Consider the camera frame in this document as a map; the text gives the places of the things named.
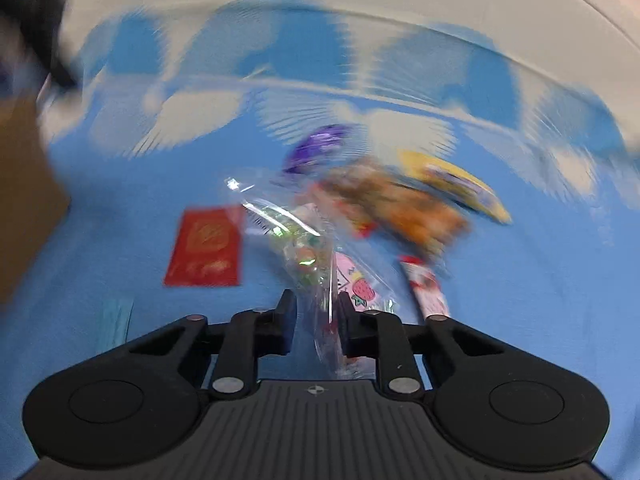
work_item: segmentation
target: black object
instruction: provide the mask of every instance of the black object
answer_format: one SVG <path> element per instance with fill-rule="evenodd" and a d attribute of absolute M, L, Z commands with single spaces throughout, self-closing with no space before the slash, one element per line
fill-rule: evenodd
<path fill-rule="evenodd" d="M 256 359 L 290 349 L 290 290 L 228 324 L 187 316 L 40 383 L 23 422 L 41 460 L 24 478 L 604 478 L 590 461 L 609 412 L 587 380 L 445 316 L 403 325 L 347 294 L 336 314 L 376 381 L 256 383 Z"/>
<path fill-rule="evenodd" d="M 62 0 L 0 0 L 0 15 L 17 25 L 24 42 L 53 81 L 62 89 L 74 89 L 78 80 L 58 51 L 63 9 Z"/>

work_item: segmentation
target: plastic candy bag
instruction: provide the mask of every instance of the plastic candy bag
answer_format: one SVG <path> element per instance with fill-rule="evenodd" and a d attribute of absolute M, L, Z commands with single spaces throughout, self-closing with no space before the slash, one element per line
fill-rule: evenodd
<path fill-rule="evenodd" d="M 352 238 L 306 201 L 306 182 L 268 175 L 260 174 L 259 184 L 244 177 L 228 178 L 226 185 L 247 209 L 249 229 L 268 238 L 295 281 L 304 298 L 302 326 L 311 331 L 320 360 L 338 378 L 373 376 L 374 360 L 348 360 L 342 354 L 333 304 L 347 290 L 357 310 L 394 312 L 393 291 L 375 269 L 382 263 L 368 242 Z M 394 272 L 391 265 L 385 266 L 387 272 Z"/>

